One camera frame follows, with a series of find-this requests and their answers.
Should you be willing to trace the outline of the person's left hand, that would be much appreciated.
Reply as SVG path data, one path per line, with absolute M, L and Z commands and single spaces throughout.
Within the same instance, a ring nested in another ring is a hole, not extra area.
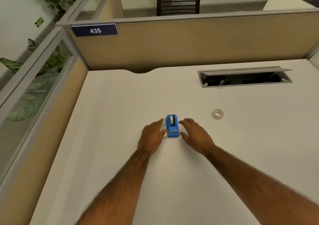
M 159 139 L 159 132 L 164 119 L 161 118 L 156 122 L 152 122 L 143 128 L 141 137 L 138 141 L 137 151 L 148 153 L 152 156 L 159 148 L 162 139 Z

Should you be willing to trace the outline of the person's right hand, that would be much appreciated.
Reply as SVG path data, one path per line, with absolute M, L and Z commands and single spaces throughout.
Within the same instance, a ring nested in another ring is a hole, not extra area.
M 185 118 L 179 121 L 179 124 L 187 131 L 189 136 L 187 144 L 198 153 L 207 156 L 217 148 L 207 131 L 193 119 Z

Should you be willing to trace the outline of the person's right forearm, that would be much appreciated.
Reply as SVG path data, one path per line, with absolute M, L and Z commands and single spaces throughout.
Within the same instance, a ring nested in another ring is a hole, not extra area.
M 319 205 L 292 188 L 215 145 L 203 155 L 261 225 L 319 225 Z

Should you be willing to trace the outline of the person's left forearm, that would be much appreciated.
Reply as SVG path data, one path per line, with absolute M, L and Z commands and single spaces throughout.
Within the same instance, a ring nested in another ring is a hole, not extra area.
M 75 225 L 132 225 L 150 157 L 150 151 L 135 151 Z

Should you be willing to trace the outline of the blue tape dispenser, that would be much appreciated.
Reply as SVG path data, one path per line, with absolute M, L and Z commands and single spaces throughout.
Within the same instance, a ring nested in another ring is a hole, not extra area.
M 175 115 L 175 126 L 171 127 L 170 126 L 170 123 L 169 123 L 169 116 L 171 114 L 167 115 L 166 118 L 165 118 L 165 125 L 166 125 L 166 129 L 167 129 L 167 137 L 168 138 L 177 138 L 180 136 L 180 131 L 179 131 L 179 123 L 178 123 L 178 118 L 177 116 Z

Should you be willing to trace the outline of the beige cubicle partition panel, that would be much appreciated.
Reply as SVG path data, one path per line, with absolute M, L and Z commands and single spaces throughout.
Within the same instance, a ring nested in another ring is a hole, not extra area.
M 71 26 L 116 24 L 118 35 L 76 37 Z M 118 18 L 60 24 L 89 70 L 303 59 L 319 45 L 319 8 Z

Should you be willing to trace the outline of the blue number sign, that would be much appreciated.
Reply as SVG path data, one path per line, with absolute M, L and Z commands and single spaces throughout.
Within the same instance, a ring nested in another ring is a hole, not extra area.
M 71 26 L 76 37 L 118 35 L 116 24 Z

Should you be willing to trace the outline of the large-leaf green plant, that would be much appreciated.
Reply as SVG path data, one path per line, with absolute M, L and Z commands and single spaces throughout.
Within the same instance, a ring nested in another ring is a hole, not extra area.
M 70 52 L 60 41 L 5 120 L 18 122 L 37 114 L 70 58 Z

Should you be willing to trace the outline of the glass partition with beige panel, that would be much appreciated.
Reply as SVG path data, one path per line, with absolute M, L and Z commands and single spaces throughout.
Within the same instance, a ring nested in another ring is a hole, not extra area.
M 107 22 L 116 18 L 124 18 L 121 0 L 76 0 L 59 23 Z

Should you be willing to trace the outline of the glass-topped cubicle partition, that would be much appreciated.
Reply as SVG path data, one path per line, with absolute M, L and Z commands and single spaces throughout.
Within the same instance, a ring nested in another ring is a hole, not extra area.
M 0 90 L 0 225 L 29 225 L 88 67 L 64 27 Z

